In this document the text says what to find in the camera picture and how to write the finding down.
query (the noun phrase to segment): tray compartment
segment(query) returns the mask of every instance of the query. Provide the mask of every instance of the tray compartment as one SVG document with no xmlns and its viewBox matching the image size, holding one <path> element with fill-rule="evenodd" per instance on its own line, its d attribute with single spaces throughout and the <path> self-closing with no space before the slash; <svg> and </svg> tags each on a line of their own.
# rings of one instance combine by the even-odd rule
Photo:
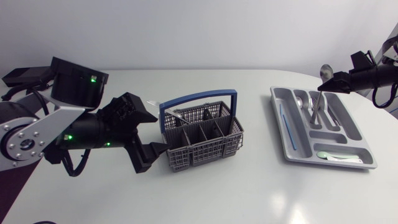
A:
<svg viewBox="0 0 398 224">
<path fill-rule="evenodd" d="M 315 99 L 318 99 L 319 92 L 317 91 L 310 91 L 310 96 Z M 326 127 L 330 131 L 340 131 L 339 126 L 335 126 L 335 123 L 331 119 L 330 115 L 326 115 L 325 109 L 328 108 L 328 105 L 325 101 L 325 97 L 322 95 L 320 98 L 320 109 L 318 110 L 318 116 L 321 119 L 322 126 Z"/>
<path fill-rule="evenodd" d="M 282 140 L 288 142 L 288 144 L 284 144 L 284 146 L 286 147 L 285 149 L 287 150 L 286 156 L 288 158 L 312 157 L 311 145 L 307 137 L 307 131 L 305 129 L 304 122 L 301 119 L 300 111 L 292 91 L 285 88 L 275 88 L 274 93 L 277 117 L 279 117 L 280 125 L 282 127 L 280 130 Z M 290 130 L 292 131 L 292 138 L 295 141 L 297 150 L 294 150 L 293 148 L 284 118 L 280 115 L 280 108 L 282 108 L 282 112 L 286 118 L 286 122 L 290 126 Z"/>
<path fill-rule="evenodd" d="M 310 137 L 320 141 L 328 141 L 339 144 L 347 144 L 347 138 L 343 134 L 327 133 L 323 131 L 310 131 Z"/>
<path fill-rule="evenodd" d="M 314 145 L 315 155 L 319 151 L 330 152 L 337 155 L 357 155 L 363 161 L 364 164 L 373 164 L 373 158 L 370 152 L 361 147 L 352 146 L 337 146 L 332 144 L 320 144 Z"/>
<path fill-rule="evenodd" d="M 296 97 L 301 98 L 303 101 L 303 106 L 300 110 L 305 118 L 306 125 L 309 125 L 312 129 L 321 129 L 322 125 L 310 123 L 312 109 L 311 109 L 310 98 L 308 97 L 308 93 L 303 90 L 294 90 L 294 95 Z"/>
<path fill-rule="evenodd" d="M 332 112 L 336 115 L 337 120 L 343 127 L 347 137 L 352 140 L 360 141 L 362 140 L 362 135 L 359 133 L 353 119 L 346 110 L 344 104 L 337 97 L 336 94 L 325 93 L 326 100 L 329 102 L 329 107 Z"/>
</svg>

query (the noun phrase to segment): metal bracket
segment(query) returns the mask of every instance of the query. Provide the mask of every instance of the metal bracket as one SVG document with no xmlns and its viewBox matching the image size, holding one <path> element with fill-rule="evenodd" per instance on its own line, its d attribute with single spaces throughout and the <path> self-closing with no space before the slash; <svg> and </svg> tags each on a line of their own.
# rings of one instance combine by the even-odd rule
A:
<svg viewBox="0 0 398 224">
<path fill-rule="evenodd" d="M 47 101 L 55 105 L 55 111 L 48 114 L 40 120 L 33 118 L 18 118 L 12 121 L 0 124 L 2 132 L 1 139 L 7 134 L 8 130 L 23 124 L 28 126 L 18 130 L 8 139 L 3 139 L 7 153 L 6 158 L 0 156 L 0 171 L 15 168 L 17 166 L 26 166 L 32 164 L 43 157 L 43 150 L 47 147 L 63 130 L 65 130 L 74 120 L 85 112 L 84 107 L 74 106 L 53 99 L 50 96 L 50 90 L 40 93 Z M 38 107 L 32 104 L 30 99 L 32 95 L 23 97 L 18 103 L 30 107 L 31 111 L 38 111 Z"/>
</svg>

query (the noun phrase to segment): white wall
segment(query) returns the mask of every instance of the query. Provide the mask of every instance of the white wall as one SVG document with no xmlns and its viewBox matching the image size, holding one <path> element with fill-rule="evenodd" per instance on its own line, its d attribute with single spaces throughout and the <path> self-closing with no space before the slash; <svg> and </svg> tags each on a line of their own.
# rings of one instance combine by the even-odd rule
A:
<svg viewBox="0 0 398 224">
<path fill-rule="evenodd" d="M 52 56 L 99 70 L 269 68 L 318 76 L 374 54 L 397 0 L 0 1 L 0 76 Z"/>
</svg>

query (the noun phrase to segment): green led light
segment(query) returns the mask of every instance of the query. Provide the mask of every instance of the green led light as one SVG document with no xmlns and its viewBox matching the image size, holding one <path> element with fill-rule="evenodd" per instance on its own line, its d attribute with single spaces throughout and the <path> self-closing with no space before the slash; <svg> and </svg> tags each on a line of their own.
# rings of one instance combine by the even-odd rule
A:
<svg viewBox="0 0 398 224">
<path fill-rule="evenodd" d="M 73 136 L 71 136 L 69 134 L 66 134 L 63 136 L 63 140 L 72 140 L 72 139 L 73 139 Z"/>
</svg>

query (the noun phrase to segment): black cable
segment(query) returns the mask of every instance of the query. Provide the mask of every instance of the black cable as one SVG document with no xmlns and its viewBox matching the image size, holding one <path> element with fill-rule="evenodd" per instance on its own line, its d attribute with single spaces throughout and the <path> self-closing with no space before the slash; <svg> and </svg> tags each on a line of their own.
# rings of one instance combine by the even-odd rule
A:
<svg viewBox="0 0 398 224">
<path fill-rule="evenodd" d="M 11 100 L 12 96 L 17 94 L 20 91 L 27 90 L 30 88 L 33 88 L 35 86 L 46 86 L 47 83 L 51 80 L 54 79 L 55 74 L 52 72 L 48 72 L 49 74 L 46 75 L 43 79 L 40 79 L 39 81 L 36 82 L 31 82 L 31 83 L 25 83 L 21 84 L 15 87 L 12 87 L 5 95 L 3 95 L 1 98 L 3 101 L 9 101 Z"/>
<path fill-rule="evenodd" d="M 32 88 L 31 91 L 36 96 L 36 98 L 39 100 L 40 104 L 42 105 L 44 114 L 49 115 L 49 109 L 47 108 L 47 104 L 45 103 L 43 96 L 40 95 L 40 93 L 37 90 L 35 90 L 34 88 Z"/>
<path fill-rule="evenodd" d="M 37 223 L 33 223 L 33 224 L 56 224 L 55 222 L 51 222 L 51 221 L 40 221 Z"/>
<path fill-rule="evenodd" d="M 86 149 L 84 155 L 81 155 L 82 156 L 81 161 L 75 170 L 73 170 L 73 162 L 72 159 L 70 158 L 69 152 L 67 150 L 64 152 L 62 158 L 62 164 L 67 170 L 69 176 L 77 177 L 81 174 L 81 172 L 83 172 L 83 169 L 85 168 L 88 160 L 88 155 L 90 155 L 90 151 L 91 149 Z"/>
<path fill-rule="evenodd" d="M 392 86 L 391 86 L 391 95 L 390 95 L 390 99 L 389 99 L 387 102 L 383 103 L 382 105 L 378 105 L 378 104 L 376 103 L 377 88 L 375 88 L 375 89 L 373 90 L 373 94 L 372 94 L 372 102 L 373 102 L 373 105 L 374 105 L 375 107 L 377 107 L 377 108 L 387 108 L 387 107 L 390 106 L 391 103 L 394 101 L 394 99 L 395 99 L 395 97 L 396 97 L 396 94 L 397 94 L 397 90 L 398 90 L 398 83 L 392 84 Z"/>
</svg>

